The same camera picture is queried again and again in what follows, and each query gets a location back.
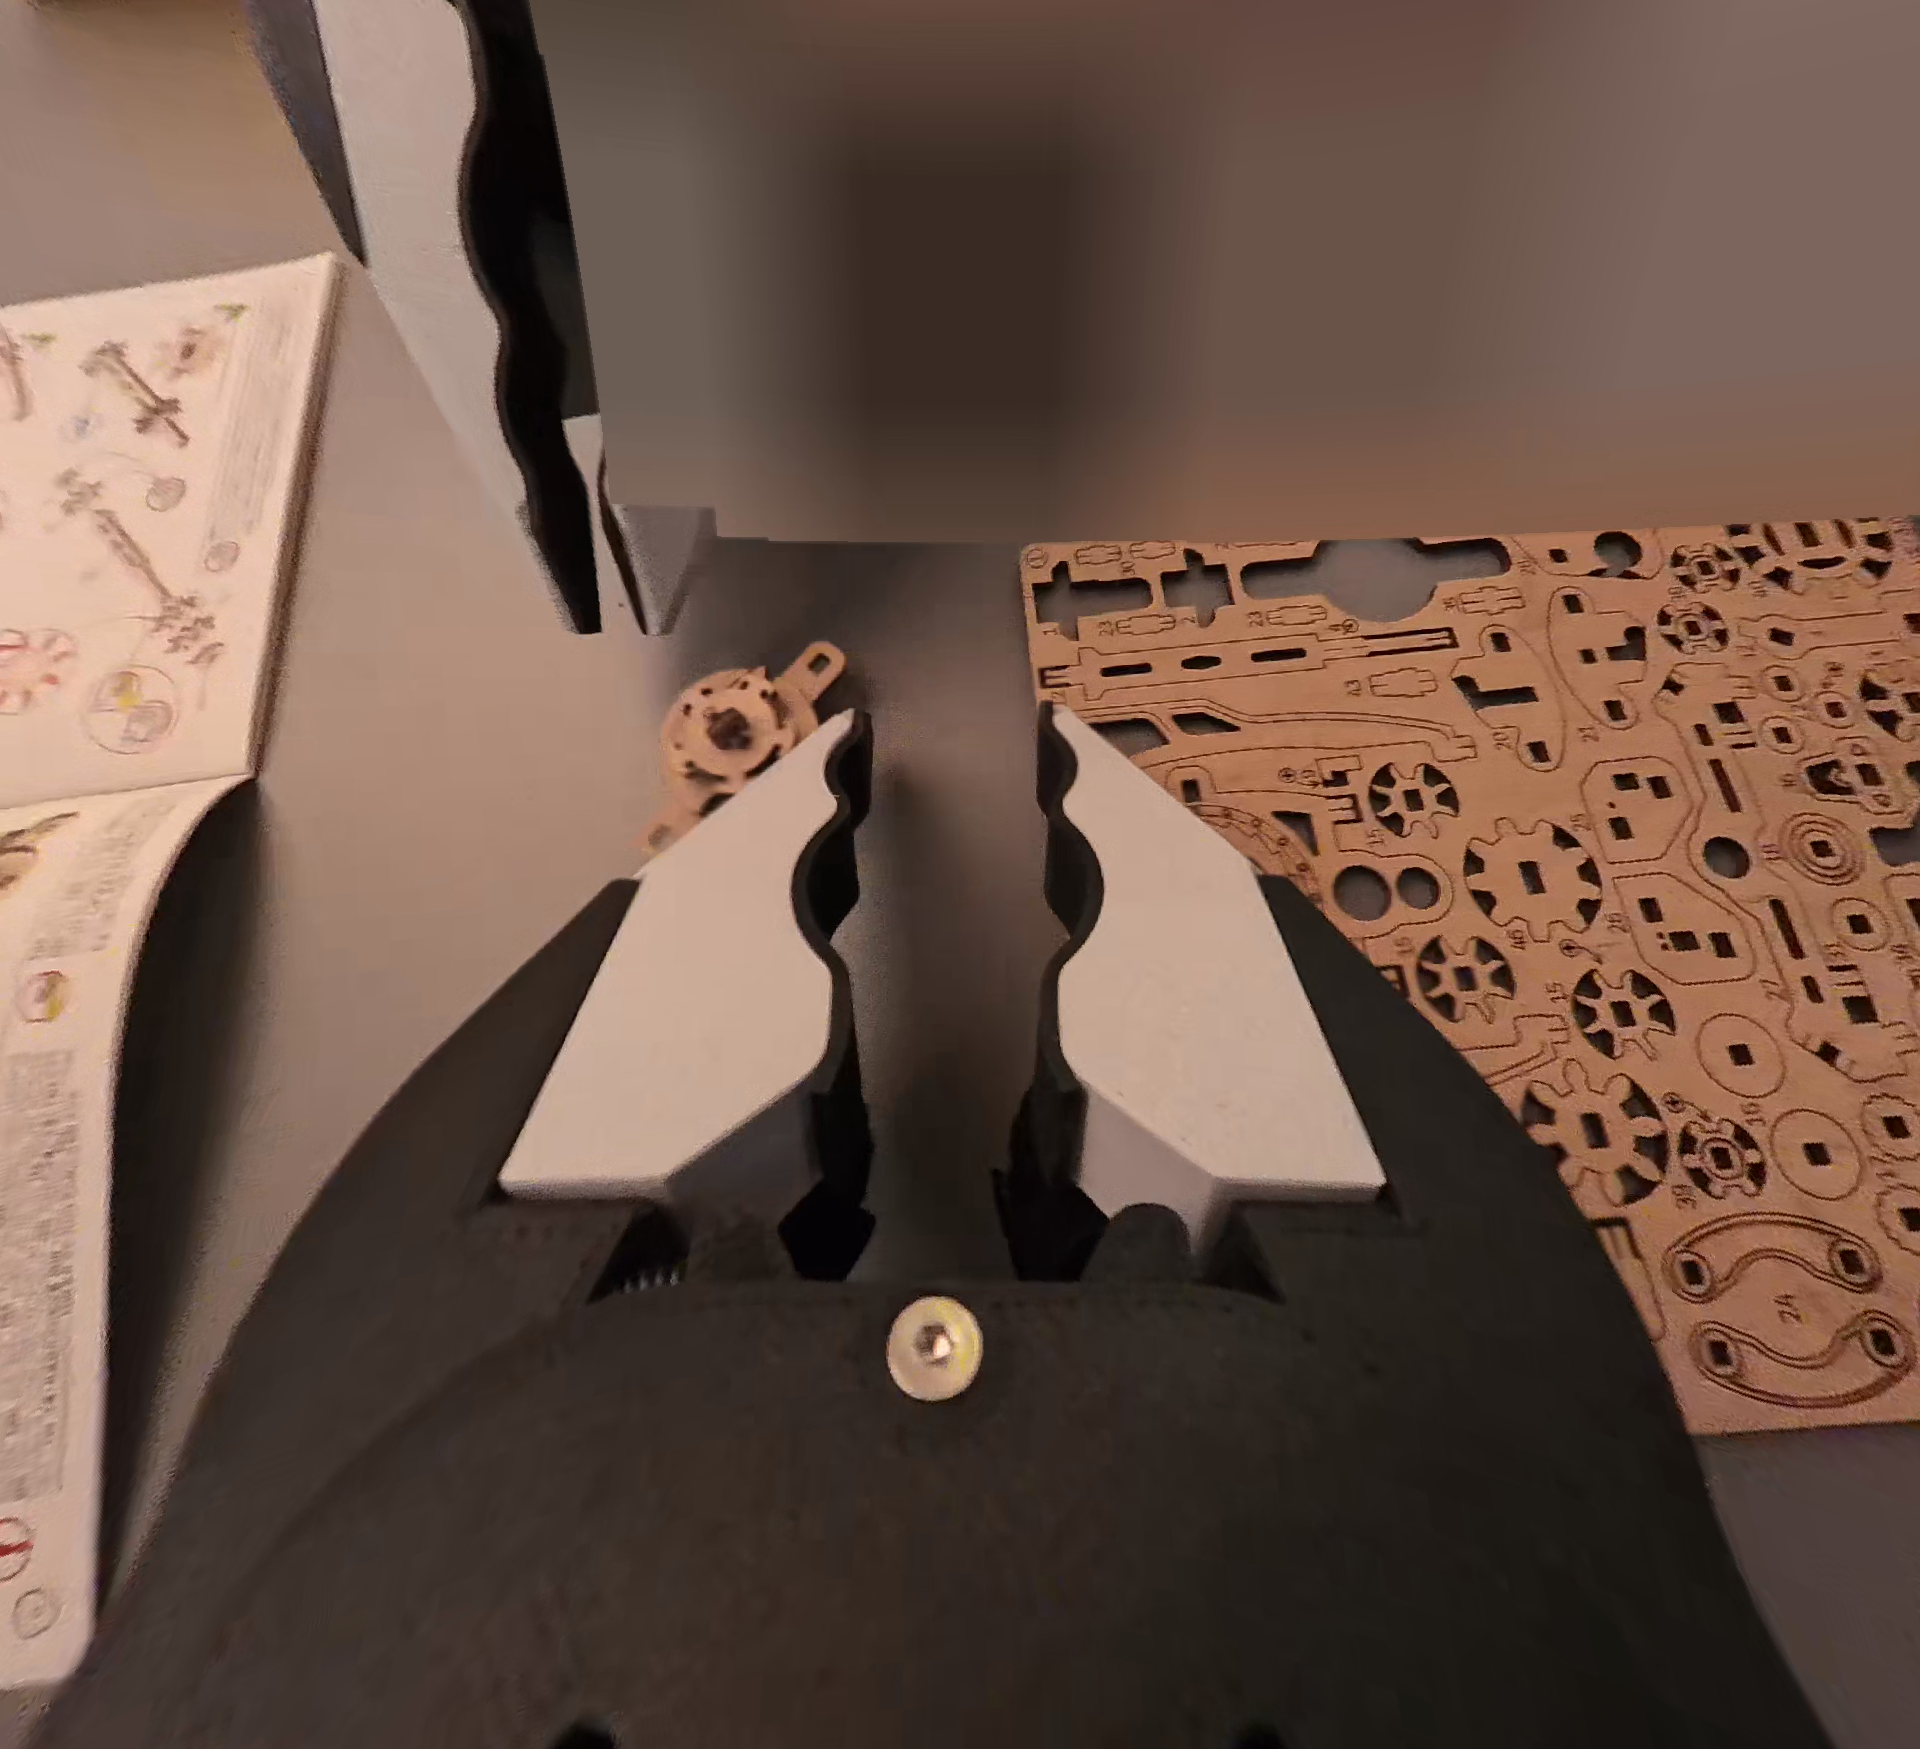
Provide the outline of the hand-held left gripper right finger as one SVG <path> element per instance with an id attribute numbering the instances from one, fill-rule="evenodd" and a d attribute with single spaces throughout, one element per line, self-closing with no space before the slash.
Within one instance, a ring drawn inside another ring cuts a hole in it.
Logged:
<path id="1" fill-rule="evenodd" d="M 1045 968 L 999 1183 L 1010 1229 L 1365 1204 L 1384 1166 L 1254 864 L 1077 712 L 1037 728 Z"/>

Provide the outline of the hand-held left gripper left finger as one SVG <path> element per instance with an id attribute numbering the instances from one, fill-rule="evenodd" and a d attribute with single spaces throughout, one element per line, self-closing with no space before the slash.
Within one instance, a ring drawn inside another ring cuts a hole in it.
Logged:
<path id="1" fill-rule="evenodd" d="M 519 1201 L 860 1206 L 853 975 L 872 725 L 842 710 L 636 877 L 498 1184 Z"/>

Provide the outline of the open instruction booklet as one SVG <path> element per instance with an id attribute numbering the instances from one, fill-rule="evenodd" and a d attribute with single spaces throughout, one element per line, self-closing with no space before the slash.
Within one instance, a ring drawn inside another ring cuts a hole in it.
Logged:
<path id="1" fill-rule="evenodd" d="M 257 766 L 342 263 L 2 311 L 2 1687 L 95 1632 L 133 985 Z"/>

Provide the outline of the laser-cut wooden parts sheet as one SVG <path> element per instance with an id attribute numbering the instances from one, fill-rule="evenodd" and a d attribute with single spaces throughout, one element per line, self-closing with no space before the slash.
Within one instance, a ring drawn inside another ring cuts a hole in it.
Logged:
<path id="1" fill-rule="evenodd" d="M 1689 1426 L 1918 1409 L 1916 520 L 1021 553 L 1037 696 L 1319 903 L 1611 1255 Z"/>

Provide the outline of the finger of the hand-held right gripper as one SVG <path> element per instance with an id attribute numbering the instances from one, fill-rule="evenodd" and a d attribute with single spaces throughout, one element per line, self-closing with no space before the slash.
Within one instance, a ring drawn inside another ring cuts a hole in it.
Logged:
<path id="1" fill-rule="evenodd" d="M 565 627 L 605 625 L 578 273 L 517 0 L 308 0 L 361 259 Z"/>
<path id="2" fill-rule="evenodd" d="M 673 632 L 716 538 L 716 511 L 638 503 L 617 488 L 613 460 L 602 456 L 597 470 L 597 513 L 638 632 Z"/>

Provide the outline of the round wooden gear assembly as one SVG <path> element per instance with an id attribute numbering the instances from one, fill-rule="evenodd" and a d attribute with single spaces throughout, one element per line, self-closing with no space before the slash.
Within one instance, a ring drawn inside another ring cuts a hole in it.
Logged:
<path id="1" fill-rule="evenodd" d="M 737 667 L 690 682 L 660 728 L 660 805 L 643 833 L 641 860 L 655 860 L 810 738 L 823 696 L 847 669 L 839 644 L 814 641 L 777 675 Z"/>

